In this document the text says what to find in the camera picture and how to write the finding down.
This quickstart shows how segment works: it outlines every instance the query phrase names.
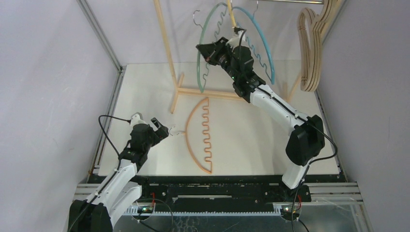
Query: wooden pole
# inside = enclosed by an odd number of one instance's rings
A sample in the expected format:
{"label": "wooden pole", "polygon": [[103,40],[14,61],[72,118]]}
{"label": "wooden pole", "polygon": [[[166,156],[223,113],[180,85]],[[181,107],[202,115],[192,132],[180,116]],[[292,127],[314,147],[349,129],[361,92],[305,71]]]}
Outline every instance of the wooden pole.
{"label": "wooden pole", "polygon": [[228,6],[229,16],[231,17],[232,28],[236,27],[236,21],[234,17],[234,12],[232,11],[231,0],[226,0],[226,5]]}
{"label": "wooden pole", "polygon": [[175,107],[176,107],[176,102],[178,101],[179,97],[179,88],[182,86],[182,82],[184,81],[185,74],[181,73],[181,76],[179,77],[178,80],[178,88],[175,91],[174,99],[172,100],[172,105],[171,105],[171,114],[175,112]]}
{"label": "wooden pole", "polygon": [[179,94],[192,95],[192,96],[203,96],[209,98],[217,99],[228,99],[228,100],[243,100],[236,93],[222,92],[222,91],[213,91],[213,90],[204,90],[203,93],[199,89],[192,88],[179,88]]}
{"label": "wooden pole", "polygon": [[293,98],[293,96],[294,96],[294,93],[295,93],[295,91],[296,91],[296,87],[299,85],[301,79],[302,79],[302,74],[299,73],[299,75],[297,76],[297,79],[295,80],[295,82],[294,82],[294,84],[293,84],[293,86],[292,86],[291,92],[290,92],[289,95],[286,97],[286,102],[287,102],[287,103],[290,103],[290,102],[291,102],[291,100],[292,100],[292,98]]}
{"label": "wooden pole", "polygon": [[171,71],[172,82],[174,83],[174,87],[175,87],[175,90],[176,90],[178,88],[178,86],[176,84],[176,75],[175,75],[174,62],[172,61],[171,49],[169,47],[169,41],[168,41],[168,37],[167,37],[167,34],[166,34],[164,17],[162,15],[160,1],[159,0],[154,0],[154,4],[155,4],[155,11],[157,12],[158,22],[159,22],[160,28],[161,28],[162,40],[164,41],[165,51],[166,51],[166,54],[167,54],[169,70]]}
{"label": "wooden pole", "polygon": [[322,39],[324,39],[327,33],[329,33],[330,26],[333,24],[334,20],[337,17],[337,14],[340,11],[340,8],[343,5],[343,2],[346,0],[333,0],[333,1],[335,1],[336,3],[334,3],[334,7],[332,8],[332,12],[330,13],[331,15],[330,15],[329,21],[324,25],[322,29],[322,33],[321,33]]}
{"label": "wooden pole", "polygon": [[283,83],[281,95],[285,101],[288,99],[288,82]]}

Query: metal frame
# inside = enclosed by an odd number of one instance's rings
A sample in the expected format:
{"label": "metal frame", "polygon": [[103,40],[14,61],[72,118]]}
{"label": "metal frame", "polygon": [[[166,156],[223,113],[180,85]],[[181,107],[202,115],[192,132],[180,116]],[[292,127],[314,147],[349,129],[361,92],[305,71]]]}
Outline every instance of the metal frame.
{"label": "metal frame", "polygon": [[[337,13],[336,13],[336,16],[335,16],[335,18],[333,19],[333,21],[330,23],[330,26],[328,27],[328,29],[326,30],[326,33],[325,33],[324,36],[323,36],[323,42],[322,42],[323,45],[325,45],[325,43],[326,43],[326,41],[327,41],[327,38],[328,38],[328,36],[329,36],[329,34],[330,34],[330,31],[334,28],[334,25],[335,25],[335,23],[337,22],[337,19],[339,18],[341,12],[345,9],[345,6],[346,6],[346,3],[347,3],[347,2],[348,2],[348,0],[341,0],[341,3],[340,3],[340,6],[339,6],[339,8],[338,8],[338,11],[337,11]],[[329,136],[331,139],[333,139],[333,141],[335,141],[335,138],[332,136],[332,132],[331,132],[331,130],[330,130],[329,121],[327,120],[327,113],[326,113],[326,111],[325,111],[325,107],[324,107],[324,105],[323,105],[323,103],[322,103],[322,101],[321,101],[321,94],[320,94],[320,89],[319,89],[319,88],[317,88],[317,89],[315,90],[315,96],[316,96],[317,102],[318,102],[318,104],[319,104],[319,107],[320,107],[320,109],[321,109],[321,111],[322,111],[322,117],[323,117],[323,119],[324,119],[323,122],[324,122],[324,126],[326,127],[328,136]],[[343,165],[342,161],[339,159],[339,155],[336,156],[335,159],[336,159],[336,161],[337,161],[337,163],[338,163],[340,175],[343,175],[343,177],[344,177],[346,180],[348,180],[348,177],[347,177],[346,173],[344,172],[344,170],[346,170],[346,169],[344,168],[344,165]]]}
{"label": "metal frame", "polygon": [[[308,0],[271,0],[271,1],[282,1],[282,2],[298,2],[298,3],[313,3],[313,4],[323,4],[322,0],[318,1],[308,1]],[[89,21],[92,29],[94,30],[97,38],[99,39],[101,45],[103,46],[104,50],[106,51],[107,55],[111,59],[113,65],[116,67],[118,70],[117,74],[117,79],[116,82],[113,86],[113,91],[111,94],[110,98],[110,103],[107,107],[106,113],[108,115],[111,115],[114,112],[118,95],[119,95],[119,90],[121,88],[122,80],[124,77],[125,73],[125,67],[122,67],[120,62],[118,61],[109,41],[107,40],[100,24],[98,23],[98,20],[96,19],[94,13],[92,12],[89,4],[87,3],[87,0],[77,0],[80,8],[82,9],[84,15],[86,16],[87,20]],[[330,31],[328,30],[325,38],[323,41],[327,39],[327,35]],[[322,116],[325,121],[325,126],[327,128],[327,131],[330,134],[329,130],[329,125],[327,124],[326,120],[326,113],[324,111],[322,101],[320,99],[320,93],[318,91],[315,92],[316,98],[318,100],[318,104],[322,110]],[[103,122],[103,126],[106,130],[109,129],[111,124],[111,120],[107,119]],[[89,176],[87,178],[87,184],[79,184],[77,186],[76,192],[74,194],[74,200],[83,200],[85,199],[86,196],[88,196],[90,193],[93,193],[97,186],[102,182],[104,177],[97,176],[96,174],[98,173],[98,168],[100,165],[100,159],[102,155],[102,150],[105,146],[105,139],[103,138],[102,132],[99,135],[99,140],[96,144],[96,149],[95,149],[95,157],[93,160],[93,163],[91,164],[91,169],[89,172]],[[356,227],[358,231],[373,231],[369,220],[368,220],[368,215],[366,213],[366,209],[363,203],[363,199],[360,194],[360,190],[357,186],[356,183],[347,183],[347,179],[345,174],[343,173],[343,168],[340,164],[340,174],[342,175],[307,175],[306,176],[306,186],[308,186],[308,190],[306,193],[311,197],[311,202],[305,203],[307,205],[350,205],[351,206],[351,212],[354,214],[356,217]],[[190,203],[191,201],[195,201],[196,203],[199,202],[200,200],[198,198],[193,198],[187,197],[190,196],[190,192],[187,192],[187,186],[197,186],[197,187],[209,187],[212,186],[213,190],[218,189],[218,188],[224,188],[227,189],[228,191],[230,189],[234,188],[244,188],[244,189],[251,189],[251,188],[257,188],[258,191],[254,192],[253,194],[249,195],[248,197],[239,197],[239,201],[244,204],[245,206],[249,206],[250,203],[252,203],[252,207],[248,214],[249,215],[278,215],[279,209],[281,209],[281,206],[284,204],[289,204],[289,203],[284,203],[282,201],[280,202],[271,202],[271,204],[268,204],[269,210],[266,211],[264,210],[265,206],[262,204],[263,202],[267,201],[267,198],[265,197],[267,195],[267,191],[264,192],[264,189],[266,188],[271,188],[275,189],[278,186],[278,183],[280,181],[280,175],[264,175],[264,176],[149,176],[149,177],[143,177],[143,176],[136,176],[133,181],[140,183],[141,185],[144,186],[143,191],[145,195],[149,194],[150,190],[153,191],[159,191],[156,196],[159,196],[159,198],[163,198],[167,202],[173,205],[173,202],[175,198],[172,197],[171,194],[168,194],[168,190],[174,191],[174,195],[177,194],[181,198],[185,198],[185,201],[187,203],[185,206],[187,208],[192,209],[192,212],[189,213],[176,213],[175,215],[177,216],[178,214],[184,215],[184,216],[189,216],[189,215],[195,215],[195,216],[209,216],[209,215],[238,215],[238,216],[243,216],[247,215],[246,213],[241,213],[238,214],[237,212],[231,210],[229,212],[229,207],[232,206],[231,203],[229,203],[230,198],[221,198],[223,205],[226,206],[228,210],[225,210],[225,212],[214,212],[214,213],[208,213],[208,212],[202,212],[201,209],[197,209],[197,212],[195,211],[195,208],[192,207],[192,204]],[[212,195],[212,191],[207,192],[207,195]],[[132,208],[129,208],[125,214],[132,215],[134,210]],[[158,215],[168,215],[168,213],[161,212],[161,206],[159,206],[159,210],[157,211]]]}

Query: wooden clothes rack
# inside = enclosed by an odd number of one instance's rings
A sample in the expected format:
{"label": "wooden clothes rack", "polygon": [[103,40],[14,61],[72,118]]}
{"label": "wooden clothes rack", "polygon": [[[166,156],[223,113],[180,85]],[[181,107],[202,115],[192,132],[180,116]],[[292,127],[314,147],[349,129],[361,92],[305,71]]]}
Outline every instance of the wooden clothes rack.
{"label": "wooden clothes rack", "polygon": [[[165,46],[165,51],[167,54],[167,60],[169,64],[169,69],[171,71],[172,81],[175,88],[174,98],[171,104],[170,112],[171,114],[174,113],[176,103],[178,101],[178,97],[180,94],[182,95],[191,95],[191,96],[203,96],[209,98],[216,98],[216,99],[226,99],[226,100],[237,100],[243,101],[242,98],[236,95],[233,92],[224,92],[224,91],[214,91],[214,90],[204,90],[203,93],[199,89],[193,88],[184,88],[182,87],[182,83],[184,81],[184,73],[181,73],[179,81],[177,81],[174,62],[172,60],[171,55],[171,48],[169,46],[169,41],[167,37],[167,32],[165,29],[164,18],[162,15],[162,9],[159,0],[153,0],[155,4],[155,10],[158,17],[158,22],[161,28],[162,39]],[[295,91],[296,87],[301,83],[300,87],[303,91],[314,91],[316,90],[321,70],[322,70],[322,43],[323,38],[327,34],[330,29],[330,25],[333,23],[334,19],[336,18],[342,3],[346,0],[324,0],[323,1],[323,9],[320,14],[314,13],[313,10],[309,8],[302,9],[301,13],[299,14],[298,18],[298,31],[299,31],[299,41],[301,46],[301,59],[302,59],[302,67],[301,72],[298,75],[298,78],[292,85],[291,91],[288,93],[287,90],[287,83],[285,83],[285,91],[284,91],[284,100],[290,102]],[[227,0],[227,5],[230,8],[230,16],[232,20],[232,24],[235,24],[235,20],[232,13],[232,6],[230,0]],[[309,39],[307,36],[306,28],[305,28],[305,20],[308,22],[309,28]]]}
{"label": "wooden clothes rack", "polygon": [[171,48],[169,46],[169,41],[168,41],[166,29],[165,29],[165,23],[164,23],[164,18],[163,18],[163,15],[162,15],[160,1],[159,0],[154,0],[154,4],[155,4],[155,10],[157,12],[158,22],[159,22],[160,28],[161,28],[161,34],[162,34],[162,39],[163,39],[164,46],[165,46],[165,51],[166,51],[166,54],[167,54],[169,69],[171,71],[172,81],[173,81],[174,88],[175,88],[175,94],[174,94],[174,98],[172,100],[171,109],[170,109],[171,114],[173,114],[174,111],[175,111],[176,103],[178,101],[178,96],[180,94],[182,94],[182,95],[191,95],[191,96],[203,96],[203,97],[217,98],[217,99],[228,99],[228,100],[242,101],[243,100],[242,98],[237,96],[236,93],[232,93],[232,92],[204,90],[204,92],[201,93],[201,91],[199,89],[183,88],[182,83],[183,83],[184,77],[185,77],[184,73],[181,74],[181,76],[179,78],[179,81],[177,82],[176,74],[175,74],[175,68],[174,68],[174,62],[172,61]]}

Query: red wire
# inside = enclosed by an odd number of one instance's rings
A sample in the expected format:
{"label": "red wire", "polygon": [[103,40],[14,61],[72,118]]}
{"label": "red wire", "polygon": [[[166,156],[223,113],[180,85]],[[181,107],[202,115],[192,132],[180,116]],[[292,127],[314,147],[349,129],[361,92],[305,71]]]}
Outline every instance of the red wire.
{"label": "red wire", "polygon": [[152,192],[152,193],[151,193],[151,196],[152,196],[152,199],[153,199],[153,200],[152,200],[152,203],[151,203],[151,207],[154,207],[154,204],[155,204],[155,200],[154,200],[154,199],[155,199],[155,193]]}
{"label": "red wire", "polygon": [[299,198],[299,208],[302,207],[302,197],[300,195],[297,195],[297,198]]}

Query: orange wavy hanger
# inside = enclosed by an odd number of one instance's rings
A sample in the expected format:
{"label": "orange wavy hanger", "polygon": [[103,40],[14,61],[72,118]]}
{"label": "orange wavy hanger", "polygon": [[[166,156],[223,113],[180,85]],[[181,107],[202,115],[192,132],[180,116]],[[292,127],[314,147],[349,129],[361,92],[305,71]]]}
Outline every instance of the orange wavy hanger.
{"label": "orange wavy hanger", "polygon": [[[207,169],[206,167],[202,166],[202,164],[201,164],[201,163],[198,161],[198,159],[195,157],[195,155],[194,155],[194,153],[193,153],[193,151],[192,151],[192,148],[191,148],[189,139],[188,139],[188,125],[189,125],[190,120],[191,120],[191,118],[192,118],[192,116],[193,116],[193,113],[194,113],[194,112],[198,109],[198,107],[199,107],[201,104],[203,104],[204,102],[206,102],[207,104],[202,107],[202,109],[205,111],[205,113],[202,114],[202,118],[205,119],[205,121],[202,123],[202,126],[205,127],[205,129],[202,131],[202,134],[206,136],[206,138],[204,139],[204,144],[206,144],[207,147],[204,149],[204,152],[209,155],[209,156],[206,156],[206,157],[204,158],[204,160],[205,160],[205,162],[207,162],[207,163],[210,164],[210,169]],[[186,141],[186,143],[187,143],[188,151],[189,151],[189,153],[190,153],[190,155],[191,155],[193,161],[195,161],[196,165],[198,165],[198,167],[199,167],[202,171],[204,171],[204,172],[206,172],[206,173],[208,173],[208,174],[212,174],[212,161],[211,161],[212,152],[210,151],[210,149],[212,148],[212,145],[211,145],[211,142],[210,142],[211,135],[209,134],[209,117],[208,117],[208,116],[209,116],[209,98],[204,98],[204,99],[202,99],[202,100],[195,106],[195,108],[191,111],[190,116],[188,117],[187,123],[185,124],[185,141]]]}

